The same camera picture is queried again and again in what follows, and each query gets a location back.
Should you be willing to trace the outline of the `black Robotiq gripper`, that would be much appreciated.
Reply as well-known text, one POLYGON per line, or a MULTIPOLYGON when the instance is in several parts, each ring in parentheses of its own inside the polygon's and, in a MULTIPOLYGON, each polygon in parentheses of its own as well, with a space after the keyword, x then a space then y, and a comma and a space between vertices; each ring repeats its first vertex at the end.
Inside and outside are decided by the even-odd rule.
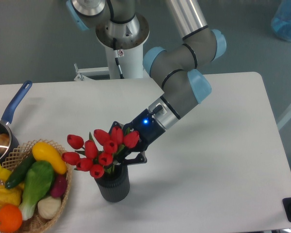
POLYGON ((121 129, 124 128, 124 131, 126 131, 127 128, 130 128, 131 130, 134 129, 134 131, 139 132, 140 137, 140 141, 137 145, 130 149, 131 152, 138 152, 137 156, 133 159, 123 159, 121 162, 115 160, 113 164, 116 166, 130 166, 147 163, 145 150, 165 132, 159 123, 152 117, 152 114, 148 109, 143 110, 136 118, 125 125, 114 121, 109 129, 109 134, 112 133, 114 127, 119 127, 121 129))

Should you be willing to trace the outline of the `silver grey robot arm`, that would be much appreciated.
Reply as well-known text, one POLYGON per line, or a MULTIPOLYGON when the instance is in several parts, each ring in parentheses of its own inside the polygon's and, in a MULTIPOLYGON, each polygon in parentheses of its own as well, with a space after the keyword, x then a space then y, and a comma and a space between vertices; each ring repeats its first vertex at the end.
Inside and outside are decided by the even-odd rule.
POLYGON ((163 91, 147 109, 123 130, 139 132, 139 142, 122 149, 114 164, 146 162, 147 147, 171 128, 210 93, 211 85, 198 71, 226 51, 226 39, 219 30, 211 30, 195 0, 169 0, 182 45, 167 52, 154 47, 148 52, 143 45, 149 36, 147 20, 135 11, 132 0, 69 0, 66 6, 77 26, 85 31, 94 28, 104 46, 106 67, 76 69, 76 78, 108 75, 111 79, 152 78, 163 91))

